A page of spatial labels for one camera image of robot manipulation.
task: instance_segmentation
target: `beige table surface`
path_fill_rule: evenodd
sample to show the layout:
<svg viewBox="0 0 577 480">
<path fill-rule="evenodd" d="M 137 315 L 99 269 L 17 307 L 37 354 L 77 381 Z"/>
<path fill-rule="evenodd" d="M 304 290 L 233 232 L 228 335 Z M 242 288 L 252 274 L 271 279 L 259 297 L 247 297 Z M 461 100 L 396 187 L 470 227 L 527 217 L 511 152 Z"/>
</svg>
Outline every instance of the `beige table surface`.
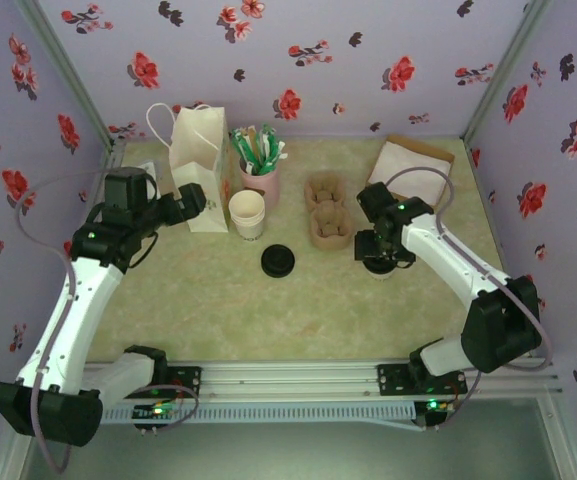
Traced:
<svg viewBox="0 0 577 480">
<path fill-rule="evenodd" d="M 444 222 L 484 260 L 500 267 L 494 241 L 459 139 L 426 139 L 452 152 L 457 189 Z M 191 234 L 186 225 L 160 229 L 149 258 L 129 270 L 106 308 L 89 361 L 114 361 L 140 344 L 170 360 L 296 360 L 404 358 L 417 347 L 460 332 L 466 311 L 422 260 L 386 281 L 353 259 L 353 246 L 312 246 L 303 184 L 332 169 L 347 179 L 347 207 L 358 229 L 369 228 L 355 201 L 384 139 L 288 139 L 281 199 L 256 242 L 229 233 Z M 128 144 L 124 165 L 166 158 L 159 143 Z M 263 250 L 274 243 L 295 254 L 293 272 L 266 276 Z"/>
</svg>

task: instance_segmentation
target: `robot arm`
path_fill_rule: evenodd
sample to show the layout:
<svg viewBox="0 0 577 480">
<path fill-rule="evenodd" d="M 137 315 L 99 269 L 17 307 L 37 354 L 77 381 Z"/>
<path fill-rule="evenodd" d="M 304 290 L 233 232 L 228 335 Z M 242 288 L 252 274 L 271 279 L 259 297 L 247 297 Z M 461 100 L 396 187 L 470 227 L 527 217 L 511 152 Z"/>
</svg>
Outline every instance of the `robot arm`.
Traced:
<svg viewBox="0 0 577 480">
<path fill-rule="evenodd" d="M 404 262 L 407 267 L 419 256 L 468 311 L 461 335 L 438 339 L 411 353 L 409 370 L 416 384 L 423 386 L 432 377 L 468 368 L 490 373 L 541 344 L 530 320 L 497 285 L 504 285 L 539 318 L 537 291 L 526 277 L 509 278 L 445 227 L 440 231 L 432 208 L 417 197 L 399 202 L 383 183 L 376 183 L 357 199 L 374 229 L 357 233 L 355 259 L 392 266 Z"/>
<path fill-rule="evenodd" d="M 162 225 L 194 218 L 206 205 L 197 184 L 182 186 L 180 200 L 172 193 L 148 199 L 149 181 L 154 183 L 139 168 L 124 167 L 108 174 L 104 202 L 93 207 L 73 236 L 71 259 L 76 293 L 41 375 L 38 412 L 48 440 L 83 446 L 97 431 L 104 406 L 112 406 L 152 382 L 165 383 L 165 353 L 138 346 L 127 349 L 117 362 L 95 376 L 83 378 L 86 356 L 103 311 L 142 241 L 153 236 L 156 241 L 156 231 Z M 99 214 L 101 221 L 96 221 Z M 40 359 L 58 326 L 70 291 L 66 276 L 44 334 L 16 382 L 0 382 L 0 413 L 17 433 L 34 435 L 31 393 Z"/>
</svg>

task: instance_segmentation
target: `floral wallpaper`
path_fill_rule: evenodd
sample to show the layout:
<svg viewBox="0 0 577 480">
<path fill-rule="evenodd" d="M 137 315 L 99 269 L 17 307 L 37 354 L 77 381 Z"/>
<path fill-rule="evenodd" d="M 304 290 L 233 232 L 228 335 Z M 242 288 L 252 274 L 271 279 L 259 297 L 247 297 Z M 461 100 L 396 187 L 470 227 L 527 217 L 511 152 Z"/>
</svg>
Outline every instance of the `floral wallpaper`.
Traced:
<svg viewBox="0 0 577 480">
<path fill-rule="evenodd" d="M 155 102 L 287 135 L 461 135 L 527 0 L 36 1 L 108 133 L 138 138 Z"/>
<path fill-rule="evenodd" d="M 577 2 L 553 2 L 470 146 L 505 266 L 513 275 L 530 274 L 537 286 L 577 426 L 577 35 L 571 31 Z"/>
<path fill-rule="evenodd" d="M 76 15 L 84 28 L 93 17 Z M 34 183 L 95 168 L 102 154 L 100 138 L 21 12 L 0 0 L 0 381 L 14 380 L 28 359 L 64 277 L 58 259 L 17 231 L 14 207 Z M 62 245 L 83 220 L 92 181 L 69 179 L 31 195 L 22 221 L 33 235 Z"/>
</svg>

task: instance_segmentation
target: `pink cup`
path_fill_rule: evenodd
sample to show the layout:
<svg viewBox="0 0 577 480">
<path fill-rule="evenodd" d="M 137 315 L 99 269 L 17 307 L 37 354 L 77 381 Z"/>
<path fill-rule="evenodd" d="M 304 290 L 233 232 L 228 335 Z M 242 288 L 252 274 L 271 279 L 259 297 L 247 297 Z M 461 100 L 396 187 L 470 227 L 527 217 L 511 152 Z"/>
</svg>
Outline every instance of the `pink cup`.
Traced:
<svg viewBox="0 0 577 480">
<path fill-rule="evenodd" d="M 266 175 L 248 175 L 241 168 L 241 182 L 244 188 L 254 190 L 264 197 L 266 210 L 272 210 L 279 203 L 279 166 Z"/>
</svg>

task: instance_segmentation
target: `white cup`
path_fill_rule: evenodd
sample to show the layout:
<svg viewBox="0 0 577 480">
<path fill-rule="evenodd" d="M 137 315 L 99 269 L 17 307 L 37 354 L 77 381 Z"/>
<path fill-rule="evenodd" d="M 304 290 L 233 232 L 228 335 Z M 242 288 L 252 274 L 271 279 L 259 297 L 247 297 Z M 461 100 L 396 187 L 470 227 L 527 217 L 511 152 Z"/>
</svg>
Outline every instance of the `white cup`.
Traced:
<svg viewBox="0 0 577 480">
<path fill-rule="evenodd" d="M 242 190 L 232 196 L 228 209 L 239 235 L 244 240 L 252 242 L 261 237 L 266 215 L 264 197 L 253 190 Z"/>
</svg>

